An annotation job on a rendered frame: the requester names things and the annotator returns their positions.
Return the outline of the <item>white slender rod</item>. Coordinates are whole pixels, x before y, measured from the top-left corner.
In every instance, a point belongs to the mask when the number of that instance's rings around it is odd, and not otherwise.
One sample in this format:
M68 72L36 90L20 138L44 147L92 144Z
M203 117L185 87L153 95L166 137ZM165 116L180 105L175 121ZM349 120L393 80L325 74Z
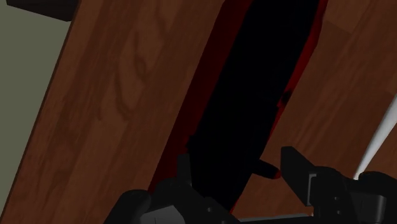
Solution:
M388 137L389 133L393 130L397 124L397 94L394 96L390 103L387 111L385 112L382 121L380 122L377 130L369 142L364 155L356 169L353 179L358 180L359 175L365 171L372 158L376 155L383 142Z

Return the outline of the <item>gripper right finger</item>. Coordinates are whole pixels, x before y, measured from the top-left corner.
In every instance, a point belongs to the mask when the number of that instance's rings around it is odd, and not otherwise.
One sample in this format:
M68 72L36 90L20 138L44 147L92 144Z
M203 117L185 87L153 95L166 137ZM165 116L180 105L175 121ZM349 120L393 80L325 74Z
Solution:
M315 166L292 146L281 148L281 174L318 224L397 224L397 179L366 171L351 179Z

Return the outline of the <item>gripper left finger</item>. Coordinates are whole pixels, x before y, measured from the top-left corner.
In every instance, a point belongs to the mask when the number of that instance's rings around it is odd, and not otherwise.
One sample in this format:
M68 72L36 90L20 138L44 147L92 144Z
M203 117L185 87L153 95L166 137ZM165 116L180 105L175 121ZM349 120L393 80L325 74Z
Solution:
M177 174L157 184L154 193L128 190L122 193L104 224L186 224L192 206L190 156L178 156Z

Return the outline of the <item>brown wooden table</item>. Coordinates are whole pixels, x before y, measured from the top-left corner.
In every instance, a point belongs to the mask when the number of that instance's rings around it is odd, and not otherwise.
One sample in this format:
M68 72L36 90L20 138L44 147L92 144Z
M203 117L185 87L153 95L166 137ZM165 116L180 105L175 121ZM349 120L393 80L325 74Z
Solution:
M81 0L0 224L102 224L147 188L204 64L250 0ZM397 93L397 0L328 0L307 67L265 148L352 176Z

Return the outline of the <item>red and black flat object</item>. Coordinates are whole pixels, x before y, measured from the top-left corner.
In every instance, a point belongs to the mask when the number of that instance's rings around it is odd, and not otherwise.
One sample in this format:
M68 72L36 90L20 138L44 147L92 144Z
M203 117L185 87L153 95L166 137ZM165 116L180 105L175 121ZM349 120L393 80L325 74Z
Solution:
M232 211L311 55L328 0L224 0L148 190L190 156L192 185Z

